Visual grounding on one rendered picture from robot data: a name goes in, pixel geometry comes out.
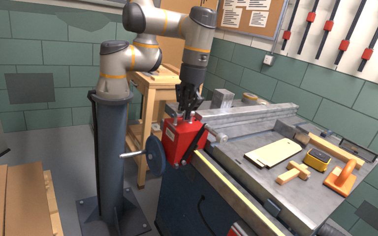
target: wooden mallet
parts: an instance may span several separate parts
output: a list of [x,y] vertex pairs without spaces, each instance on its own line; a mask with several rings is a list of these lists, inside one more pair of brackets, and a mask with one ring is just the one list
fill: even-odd
[[284,185],[295,177],[300,177],[303,180],[308,180],[310,178],[310,171],[307,170],[308,166],[305,164],[299,165],[295,161],[290,161],[286,167],[289,171],[278,176],[276,182],[280,185]]

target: wooden table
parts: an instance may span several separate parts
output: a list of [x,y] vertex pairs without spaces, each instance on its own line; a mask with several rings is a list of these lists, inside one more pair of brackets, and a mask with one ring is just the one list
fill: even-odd
[[[143,111],[142,111],[142,137],[140,142],[140,148],[138,148],[131,136],[126,133],[126,147],[130,151],[136,151],[138,149],[145,149],[145,143],[150,135],[151,124],[154,112],[154,102],[159,101],[159,110],[157,116],[157,123],[160,124],[161,119],[164,117],[164,108],[166,101],[176,100],[176,89],[175,85],[179,84],[181,81],[178,77],[180,70],[172,65],[163,64],[164,68],[175,73],[175,78],[172,76],[164,76],[159,74],[155,76],[154,79],[150,76],[146,76],[141,72],[128,72],[127,82],[130,86],[130,80],[133,80],[139,92],[144,96],[143,99]],[[146,171],[149,170],[147,166],[147,160],[145,155],[140,155],[134,157],[135,162],[138,165],[138,180],[137,187],[139,190],[144,189]]]

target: green brick wall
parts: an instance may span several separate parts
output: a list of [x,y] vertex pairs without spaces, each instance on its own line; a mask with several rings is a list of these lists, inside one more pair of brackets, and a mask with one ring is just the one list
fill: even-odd
[[[93,122],[88,90],[99,73],[100,44],[132,41],[120,15],[0,0],[0,119],[4,132]],[[55,102],[11,105],[5,73],[53,73]],[[136,89],[129,119],[141,114]]]
[[293,102],[297,115],[378,152],[378,85],[282,55],[263,64],[266,51],[214,38],[202,96],[227,89],[272,103]]

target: electrical outlet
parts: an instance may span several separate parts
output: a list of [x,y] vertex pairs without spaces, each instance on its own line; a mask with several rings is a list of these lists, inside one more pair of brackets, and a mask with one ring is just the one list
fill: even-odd
[[265,55],[265,58],[264,58],[264,64],[269,65],[269,66],[272,66],[273,63],[274,63],[274,59],[276,59],[275,56],[272,56],[272,55]]

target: gray floor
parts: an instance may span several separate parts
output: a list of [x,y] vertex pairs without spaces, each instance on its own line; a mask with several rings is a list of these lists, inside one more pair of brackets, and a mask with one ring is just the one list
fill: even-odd
[[[11,152],[0,158],[0,165],[21,165],[42,161],[43,170],[51,170],[55,195],[65,236],[81,236],[75,201],[96,195],[95,152],[90,125],[6,133]],[[132,188],[152,231],[143,236],[158,236],[154,226],[161,177],[150,171],[145,189],[136,188],[138,167],[125,160],[124,187]]]

